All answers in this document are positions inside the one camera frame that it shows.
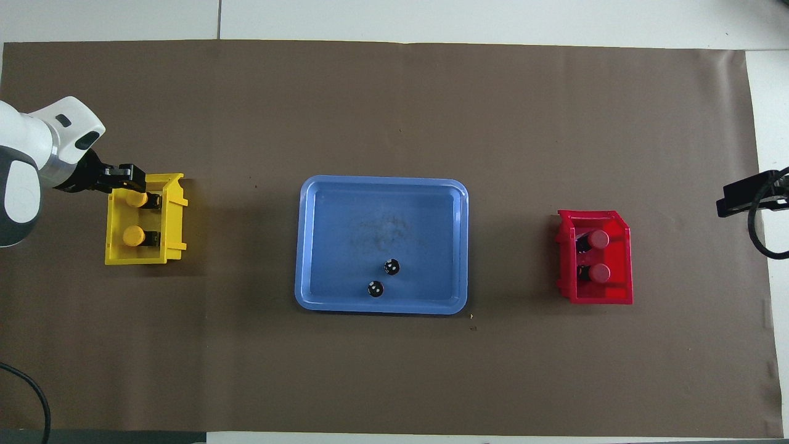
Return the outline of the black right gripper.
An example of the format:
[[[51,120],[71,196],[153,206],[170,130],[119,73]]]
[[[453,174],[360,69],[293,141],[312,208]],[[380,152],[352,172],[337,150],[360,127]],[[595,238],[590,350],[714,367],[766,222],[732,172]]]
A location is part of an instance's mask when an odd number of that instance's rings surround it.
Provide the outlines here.
[[[771,180],[764,194],[764,208],[773,212],[789,210],[789,168],[769,170],[767,175],[751,175],[722,187],[722,199],[716,201],[719,218],[748,211],[761,186]]]

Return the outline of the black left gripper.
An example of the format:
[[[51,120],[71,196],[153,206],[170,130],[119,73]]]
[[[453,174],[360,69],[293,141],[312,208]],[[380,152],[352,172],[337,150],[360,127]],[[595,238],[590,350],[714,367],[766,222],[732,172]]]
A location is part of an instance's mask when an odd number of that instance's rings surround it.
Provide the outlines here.
[[[93,149],[88,149],[77,162],[71,175],[55,188],[65,193],[99,191],[110,194],[113,189],[146,192],[146,173],[136,164],[119,164],[117,168],[119,177],[110,177],[108,171],[112,169],[115,169],[115,166],[102,162]]]

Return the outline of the red push button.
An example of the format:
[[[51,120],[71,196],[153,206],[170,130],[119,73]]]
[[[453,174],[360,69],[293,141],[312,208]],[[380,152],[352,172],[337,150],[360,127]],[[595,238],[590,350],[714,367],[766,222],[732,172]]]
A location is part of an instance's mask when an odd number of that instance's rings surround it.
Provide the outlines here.
[[[578,236],[575,242],[578,253],[586,253],[592,250],[606,249],[610,244],[610,236],[602,229],[587,231]]]
[[[578,265],[576,267],[576,278],[579,281],[606,284],[611,279],[611,270],[603,263]]]

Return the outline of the yellow plastic bin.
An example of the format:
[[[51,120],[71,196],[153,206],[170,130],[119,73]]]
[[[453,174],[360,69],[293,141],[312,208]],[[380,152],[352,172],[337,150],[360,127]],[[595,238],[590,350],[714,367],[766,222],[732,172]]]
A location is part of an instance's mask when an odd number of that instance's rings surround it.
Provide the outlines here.
[[[154,265],[180,260],[188,245],[184,239],[184,214],[189,203],[182,173],[147,175],[146,192],[161,195],[161,210],[135,210],[126,204],[129,189],[114,189],[108,197],[105,242],[106,265]],[[160,247],[127,247],[123,231],[132,225],[159,231]]]

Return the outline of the red plastic bin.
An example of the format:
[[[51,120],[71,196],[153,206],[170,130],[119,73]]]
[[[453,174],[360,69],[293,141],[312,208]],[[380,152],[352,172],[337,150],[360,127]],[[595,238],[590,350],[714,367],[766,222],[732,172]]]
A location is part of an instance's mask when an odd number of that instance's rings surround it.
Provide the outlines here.
[[[558,210],[560,225],[555,242],[560,251],[560,276],[556,285],[560,294],[574,304],[631,305],[633,296],[633,265],[631,231],[619,213],[613,210]],[[610,236],[603,250],[586,253],[576,251],[578,236],[602,229]],[[606,284],[579,281],[578,265],[606,264],[611,279]]]

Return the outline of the brown paper table mat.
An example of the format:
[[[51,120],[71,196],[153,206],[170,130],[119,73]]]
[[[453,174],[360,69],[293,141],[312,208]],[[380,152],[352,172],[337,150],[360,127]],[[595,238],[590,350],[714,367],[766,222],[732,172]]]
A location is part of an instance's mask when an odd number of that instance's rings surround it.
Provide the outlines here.
[[[741,51],[307,41],[12,43],[0,99],[76,96],[108,163],[185,174],[188,248],[104,265],[107,197],[44,192],[0,249],[0,360],[57,428],[778,437],[767,261],[722,187],[758,171]],[[313,175],[470,193],[457,315],[294,298]],[[558,210],[631,231],[631,305],[561,296]]]

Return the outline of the blue plastic tray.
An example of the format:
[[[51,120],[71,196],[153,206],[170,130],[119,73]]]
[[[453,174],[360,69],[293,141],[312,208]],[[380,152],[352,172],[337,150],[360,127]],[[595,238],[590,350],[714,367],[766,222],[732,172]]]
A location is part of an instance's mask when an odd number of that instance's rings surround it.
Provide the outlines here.
[[[465,308],[470,194],[453,179],[315,175],[300,191],[294,297],[307,310],[450,316]],[[401,270],[387,275],[384,262]],[[373,298],[370,281],[385,290]]]

